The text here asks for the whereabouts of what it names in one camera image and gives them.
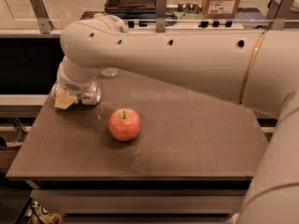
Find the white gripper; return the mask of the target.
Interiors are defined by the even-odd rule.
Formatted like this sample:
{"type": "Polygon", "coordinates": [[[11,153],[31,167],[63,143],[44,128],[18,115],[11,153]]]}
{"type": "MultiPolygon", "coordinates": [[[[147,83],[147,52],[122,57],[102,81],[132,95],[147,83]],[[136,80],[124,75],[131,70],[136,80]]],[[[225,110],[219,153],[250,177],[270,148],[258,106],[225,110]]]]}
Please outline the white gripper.
{"type": "Polygon", "coordinates": [[[54,106],[66,110],[77,100],[76,94],[90,88],[98,73],[99,68],[81,66],[64,56],[57,72],[57,82],[62,88],[56,93],[54,106]]]}

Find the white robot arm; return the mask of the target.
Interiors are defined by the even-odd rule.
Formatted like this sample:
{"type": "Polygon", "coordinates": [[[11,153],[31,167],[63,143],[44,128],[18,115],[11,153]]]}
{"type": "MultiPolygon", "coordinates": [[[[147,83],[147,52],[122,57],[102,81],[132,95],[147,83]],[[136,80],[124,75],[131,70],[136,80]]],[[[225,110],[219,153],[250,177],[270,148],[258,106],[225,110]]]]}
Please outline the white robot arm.
{"type": "Polygon", "coordinates": [[[81,94],[115,67],[268,115],[277,126],[237,224],[299,224],[299,48],[296,30],[131,29],[97,14],[68,24],[57,74],[81,94]]]}

